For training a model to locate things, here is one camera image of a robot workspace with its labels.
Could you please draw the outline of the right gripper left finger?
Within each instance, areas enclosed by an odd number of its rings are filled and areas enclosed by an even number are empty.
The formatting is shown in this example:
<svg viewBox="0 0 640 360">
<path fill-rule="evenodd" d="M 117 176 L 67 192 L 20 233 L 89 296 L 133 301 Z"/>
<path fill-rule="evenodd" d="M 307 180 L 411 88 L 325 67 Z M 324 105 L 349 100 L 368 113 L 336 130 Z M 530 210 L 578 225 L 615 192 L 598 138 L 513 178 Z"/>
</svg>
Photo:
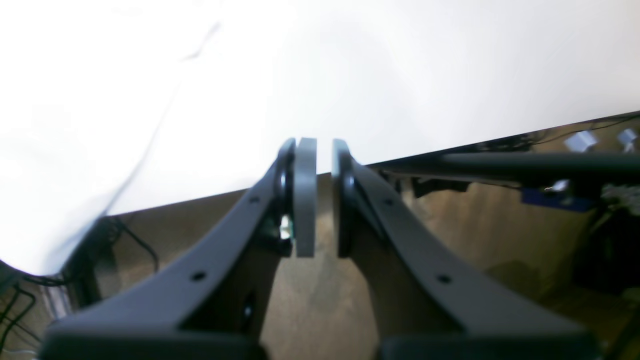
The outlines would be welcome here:
<svg viewBox="0 0 640 360">
<path fill-rule="evenodd" d="M 267 360 L 275 274 L 314 255 L 317 141 L 287 139 L 265 175 L 188 253 L 50 326 L 42 360 Z"/>
</svg>

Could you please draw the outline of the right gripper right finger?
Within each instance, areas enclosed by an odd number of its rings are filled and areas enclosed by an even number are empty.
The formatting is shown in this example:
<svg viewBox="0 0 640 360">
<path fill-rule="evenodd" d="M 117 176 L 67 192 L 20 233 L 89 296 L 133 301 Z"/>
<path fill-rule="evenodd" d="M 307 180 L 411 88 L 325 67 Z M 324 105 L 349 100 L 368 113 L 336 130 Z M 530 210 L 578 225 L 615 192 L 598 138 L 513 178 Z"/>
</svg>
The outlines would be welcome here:
<svg viewBox="0 0 640 360">
<path fill-rule="evenodd" d="M 369 288 L 377 360 L 599 360 L 587 328 L 477 271 L 388 182 L 332 145 L 337 254 Z"/>
</svg>

